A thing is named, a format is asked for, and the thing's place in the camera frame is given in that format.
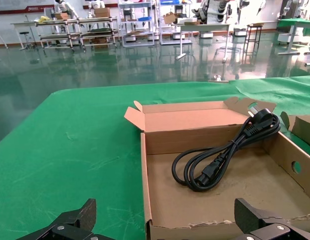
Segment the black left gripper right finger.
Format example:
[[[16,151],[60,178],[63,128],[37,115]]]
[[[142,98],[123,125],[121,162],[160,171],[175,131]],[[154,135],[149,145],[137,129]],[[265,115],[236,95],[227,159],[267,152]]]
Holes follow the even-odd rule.
[[[243,232],[237,240],[310,240],[310,232],[292,226],[274,212],[253,207],[243,198],[234,201],[234,219]]]

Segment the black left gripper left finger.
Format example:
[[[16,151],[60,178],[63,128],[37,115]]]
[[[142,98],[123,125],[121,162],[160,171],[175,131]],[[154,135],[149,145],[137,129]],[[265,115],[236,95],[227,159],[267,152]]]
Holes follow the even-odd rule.
[[[61,213],[50,225],[21,237],[21,240],[103,240],[93,233],[97,202],[88,199],[81,208]]]

